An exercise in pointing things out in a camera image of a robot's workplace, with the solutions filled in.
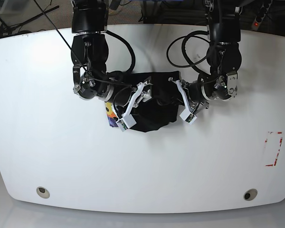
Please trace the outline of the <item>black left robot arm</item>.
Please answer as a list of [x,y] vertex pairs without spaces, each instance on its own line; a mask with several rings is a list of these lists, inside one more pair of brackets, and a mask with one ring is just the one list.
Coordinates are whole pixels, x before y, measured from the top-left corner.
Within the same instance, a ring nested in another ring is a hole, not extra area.
[[188,96],[193,103],[204,104],[207,101],[221,99],[227,101],[237,95],[238,70],[242,56],[239,51],[240,2],[238,0],[205,1],[209,48],[206,60],[210,73],[198,69],[186,53],[186,43],[200,33],[194,31],[187,35],[181,45],[181,51],[191,67],[198,72],[196,82],[186,86]]

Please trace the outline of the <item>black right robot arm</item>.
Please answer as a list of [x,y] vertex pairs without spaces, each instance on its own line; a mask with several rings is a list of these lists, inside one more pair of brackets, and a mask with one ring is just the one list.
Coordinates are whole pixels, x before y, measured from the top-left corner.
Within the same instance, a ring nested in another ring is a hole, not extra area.
[[[129,102],[132,86],[127,78],[135,67],[135,54],[121,36],[107,30],[108,2],[106,0],[74,0],[71,46],[73,62],[73,91],[85,100],[98,97],[104,102],[125,106]],[[108,34],[121,41],[128,49],[131,63],[126,71],[108,72],[106,62],[109,47]]]

